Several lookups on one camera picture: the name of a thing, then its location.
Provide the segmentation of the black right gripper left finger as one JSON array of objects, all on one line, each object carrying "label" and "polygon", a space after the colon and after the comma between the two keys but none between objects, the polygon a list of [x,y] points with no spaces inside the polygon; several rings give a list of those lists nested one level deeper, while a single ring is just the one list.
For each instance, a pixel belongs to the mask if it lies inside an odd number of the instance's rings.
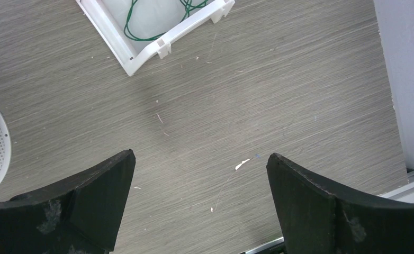
[{"label": "black right gripper left finger", "polygon": [[50,185],[0,202],[0,253],[114,250],[136,158],[123,150]]}]

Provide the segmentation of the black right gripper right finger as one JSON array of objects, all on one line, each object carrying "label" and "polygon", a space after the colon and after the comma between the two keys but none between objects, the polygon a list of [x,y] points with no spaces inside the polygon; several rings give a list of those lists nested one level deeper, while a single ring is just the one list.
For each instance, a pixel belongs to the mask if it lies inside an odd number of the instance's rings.
[{"label": "black right gripper right finger", "polygon": [[288,253],[414,253],[414,204],[353,189],[278,153],[266,169]]}]

